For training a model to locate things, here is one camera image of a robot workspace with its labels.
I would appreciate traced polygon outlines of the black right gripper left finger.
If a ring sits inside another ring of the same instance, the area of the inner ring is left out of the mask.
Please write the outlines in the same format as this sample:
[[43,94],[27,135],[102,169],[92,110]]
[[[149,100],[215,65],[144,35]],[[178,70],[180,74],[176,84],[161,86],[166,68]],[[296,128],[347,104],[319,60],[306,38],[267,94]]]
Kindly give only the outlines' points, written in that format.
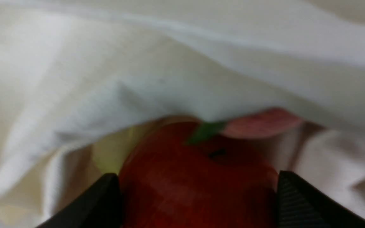
[[120,228],[121,193],[118,176],[106,173],[84,193],[39,228]]

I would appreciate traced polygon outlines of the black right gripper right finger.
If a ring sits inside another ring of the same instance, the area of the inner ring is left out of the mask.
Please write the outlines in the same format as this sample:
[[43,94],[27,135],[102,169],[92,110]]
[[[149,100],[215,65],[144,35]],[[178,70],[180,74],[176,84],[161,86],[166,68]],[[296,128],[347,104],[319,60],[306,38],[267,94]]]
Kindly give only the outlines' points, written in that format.
[[365,228],[365,219],[319,191],[298,174],[280,171],[278,228]]

